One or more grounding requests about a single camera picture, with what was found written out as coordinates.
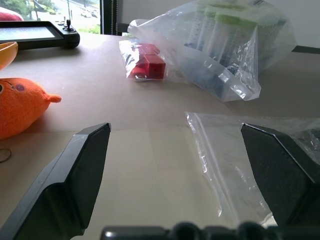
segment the orange bowl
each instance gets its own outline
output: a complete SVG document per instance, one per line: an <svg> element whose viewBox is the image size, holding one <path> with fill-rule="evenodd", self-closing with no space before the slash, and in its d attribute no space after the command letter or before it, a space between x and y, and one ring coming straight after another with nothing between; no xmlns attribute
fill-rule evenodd
<svg viewBox="0 0 320 240"><path fill-rule="evenodd" d="M0 70L4 69L15 59L18 52L18 43L6 42L0 44Z"/></svg>

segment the red object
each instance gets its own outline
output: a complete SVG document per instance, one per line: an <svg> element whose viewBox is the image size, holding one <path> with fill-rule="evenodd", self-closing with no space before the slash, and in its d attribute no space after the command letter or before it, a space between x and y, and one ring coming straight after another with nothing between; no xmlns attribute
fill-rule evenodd
<svg viewBox="0 0 320 240"><path fill-rule="evenodd" d="M23 21L22 16L6 8L0 7L0 21Z"/></svg>
<svg viewBox="0 0 320 240"><path fill-rule="evenodd" d="M137 49L139 50L139 60L131 71L131 77L163 79L166 63L158 56L160 50L155 45L146 43L141 43Z"/></svg>

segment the window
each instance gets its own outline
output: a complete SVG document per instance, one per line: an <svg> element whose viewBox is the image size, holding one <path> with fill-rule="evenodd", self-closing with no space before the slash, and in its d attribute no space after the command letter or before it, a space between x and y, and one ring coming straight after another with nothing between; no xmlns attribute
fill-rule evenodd
<svg viewBox="0 0 320 240"><path fill-rule="evenodd" d="M100 0L0 0L0 7L18 13L25 21L71 19L78 32L101 33Z"/></svg>

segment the wall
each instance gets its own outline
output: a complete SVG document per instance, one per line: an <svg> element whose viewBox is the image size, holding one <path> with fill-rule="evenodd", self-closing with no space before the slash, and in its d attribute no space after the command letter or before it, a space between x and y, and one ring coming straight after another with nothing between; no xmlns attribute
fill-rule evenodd
<svg viewBox="0 0 320 240"><path fill-rule="evenodd" d="M152 19L191 0L119 0L119 19ZM267 0L286 14L301 46L320 48L320 0Z"/></svg>

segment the bag of red blocks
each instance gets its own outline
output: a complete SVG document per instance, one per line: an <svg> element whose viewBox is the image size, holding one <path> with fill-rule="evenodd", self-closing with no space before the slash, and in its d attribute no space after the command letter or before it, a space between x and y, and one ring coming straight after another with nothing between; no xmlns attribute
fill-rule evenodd
<svg viewBox="0 0 320 240"><path fill-rule="evenodd" d="M119 48L127 78L138 82L164 79L166 63L155 45L131 39L119 41Z"/></svg>

